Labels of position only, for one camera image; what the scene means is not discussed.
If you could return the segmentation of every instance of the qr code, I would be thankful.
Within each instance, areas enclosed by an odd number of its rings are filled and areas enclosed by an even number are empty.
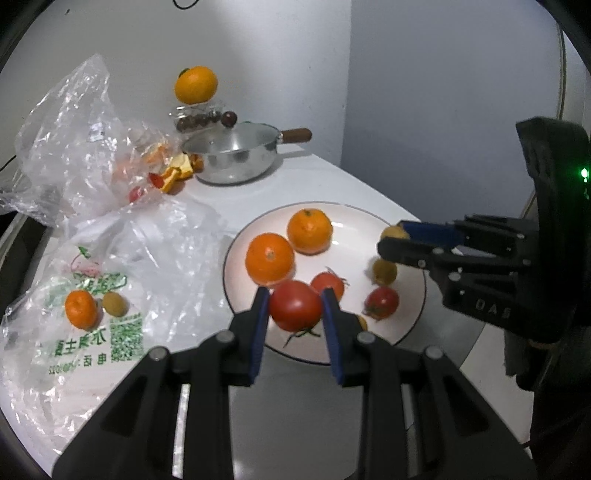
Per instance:
[[[144,355],[142,319],[111,324],[111,362],[136,360]]]

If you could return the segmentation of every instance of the pot handle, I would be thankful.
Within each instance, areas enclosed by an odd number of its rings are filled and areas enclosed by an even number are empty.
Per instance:
[[[312,140],[312,132],[307,128],[283,130],[280,139],[280,143],[307,143]]]

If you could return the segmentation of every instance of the white plate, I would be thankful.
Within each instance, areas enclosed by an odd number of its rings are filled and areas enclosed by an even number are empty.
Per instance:
[[[253,220],[236,236],[223,268],[223,284],[228,303],[234,313],[248,310],[255,296],[257,285],[246,272],[245,257],[250,242],[261,233],[274,232],[287,237],[287,223],[293,214],[304,208],[318,208],[332,221],[333,238],[330,248],[312,257],[295,255],[296,280],[306,283],[326,267],[340,277],[346,278],[349,287],[340,301],[343,310],[361,313],[363,302],[376,288],[368,276],[368,269],[377,258],[376,244],[379,236],[389,224],[371,213],[348,205],[313,202],[296,203],[271,210]],[[398,278],[392,285],[400,295],[400,306],[389,318],[379,322],[365,317],[369,331],[388,340],[391,344],[402,340],[417,323],[423,311],[426,282],[422,270],[399,265]],[[287,345],[290,333],[281,330],[269,320],[265,343],[274,351],[312,364],[329,365],[329,354],[324,340],[322,322],[314,327],[313,335],[292,338]]]

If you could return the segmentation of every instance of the saucepan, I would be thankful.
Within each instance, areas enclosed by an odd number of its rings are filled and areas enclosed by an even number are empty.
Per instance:
[[[234,112],[225,112],[220,125],[201,130],[183,143],[183,151],[203,159],[195,173],[206,183],[231,185],[265,173],[277,158],[277,145],[305,143],[312,138],[307,128],[280,131],[265,124],[236,123]]]

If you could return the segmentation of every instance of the red tomato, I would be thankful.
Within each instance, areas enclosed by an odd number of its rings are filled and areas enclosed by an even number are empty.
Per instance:
[[[398,308],[400,297],[396,290],[390,287],[378,287],[365,299],[364,314],[375,320],[389,317]]]
[[[134,187],[131,192],[129,192],[128,195],[128,200],[130,203],[134,203],[136,200],[139,200],[141,197],[143,197],[144,193],[146,193],[146,191],[140,187]]]
[[[157,189],[164,187],[164,179],[157,173],[150,173],[148,178],[150,179],[150,182],[152,182],[152,185],[154,185]]]
[[[322,300],[304,282],[285,280],[271,294],[269,313],[282,330],[299,332],[312,328],[320,321]]]
[[[312,287],[312,290],[318,295],[320,295],[325,288],[332,288],[335,291],[335,296],[338,301],[343,298],[343,293],[345,293],[345,282],[333,271],[326,271],[316,275],[312,279],[312,282],[310,282],[310,287]]]

